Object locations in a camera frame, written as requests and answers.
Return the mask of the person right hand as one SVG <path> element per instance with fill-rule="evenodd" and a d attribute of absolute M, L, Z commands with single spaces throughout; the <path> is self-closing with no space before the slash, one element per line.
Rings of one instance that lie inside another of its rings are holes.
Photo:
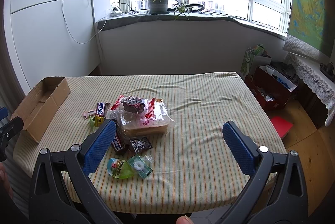
<path fill-rule="evenodd" d="M 186 215 L 179 217 L 176 224 L 194 224 L 193 221 Z"/>

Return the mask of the person left hand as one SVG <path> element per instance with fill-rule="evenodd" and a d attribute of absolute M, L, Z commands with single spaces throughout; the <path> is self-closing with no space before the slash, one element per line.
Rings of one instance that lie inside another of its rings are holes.
<path fill-rule="evenodd" d="M 13 189 L 11 188 L 9 178 L 7 176 L 6 169 L 3 163 L 0 163 L 0 177 L 1 177 L 1 183 L 5 188 L 6 192 L 9 194 L 11 198 L 13 198 Z"/>

